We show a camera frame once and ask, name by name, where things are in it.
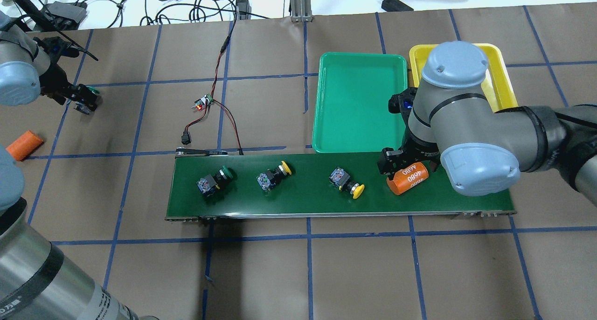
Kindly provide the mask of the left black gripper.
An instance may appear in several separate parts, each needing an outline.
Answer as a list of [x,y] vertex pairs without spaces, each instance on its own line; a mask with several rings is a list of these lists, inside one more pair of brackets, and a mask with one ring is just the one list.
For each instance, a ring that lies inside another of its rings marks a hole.
[[42,52],[49,57],[49,67],[40,76],[41,93],[57,103],[64,105],[66,99],[70,99],[79,104],[87,104],[87,92],[79,84],[75,85],[69,82],[64,69],[58,65],[62,56],[76,58],[83,50],[80,46],[68,42],[61,37],[50,37],[45,39],[33,38],[38,44],[39,54]]

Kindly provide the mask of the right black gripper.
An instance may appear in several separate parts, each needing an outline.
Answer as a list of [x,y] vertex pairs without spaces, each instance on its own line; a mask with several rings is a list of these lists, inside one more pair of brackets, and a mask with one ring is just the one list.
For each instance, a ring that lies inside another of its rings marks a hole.
[[397,150],[391,147],[382,149],[381,156],[377,161],[380,174],[394,175],[414,163],[424,161],[430,162],[430,170],[435,173],[441,165],[437,144],[415,135],[409,124],[410,117],[418,120],[414,111],[417,90],[418,88],[406,88],[403,92],[392,95],[388,101],[388,111],[402,116],[405,131],[400,148]]

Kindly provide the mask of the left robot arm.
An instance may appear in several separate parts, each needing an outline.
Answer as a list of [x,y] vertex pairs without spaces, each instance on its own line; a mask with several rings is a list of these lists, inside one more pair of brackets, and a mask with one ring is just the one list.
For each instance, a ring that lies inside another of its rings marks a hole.
[[[98,91],[72,84],[58,65],[81,48],[60,37],[33,39],[1,14],[1,103],[18,106],[41,95],[86,111]],[[140,320],[91,276],[26,222],[26,180],[17,158],[1,148],[1,318],[3,320]]]

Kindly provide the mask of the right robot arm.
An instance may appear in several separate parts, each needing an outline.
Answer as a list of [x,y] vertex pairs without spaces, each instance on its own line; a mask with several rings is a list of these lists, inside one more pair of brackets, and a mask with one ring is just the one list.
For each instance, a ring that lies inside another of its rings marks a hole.
[[452,188],[485,196],[513,186],[521,173],[550,169],[596,202],[595,104],[491,109],[481,84],[490,61],[475,44],[456,40],[431,50],[418,88],[392,95],[388,108],[405,122],[400,148],[382,149],[389,179],[417,162],[442,165]]

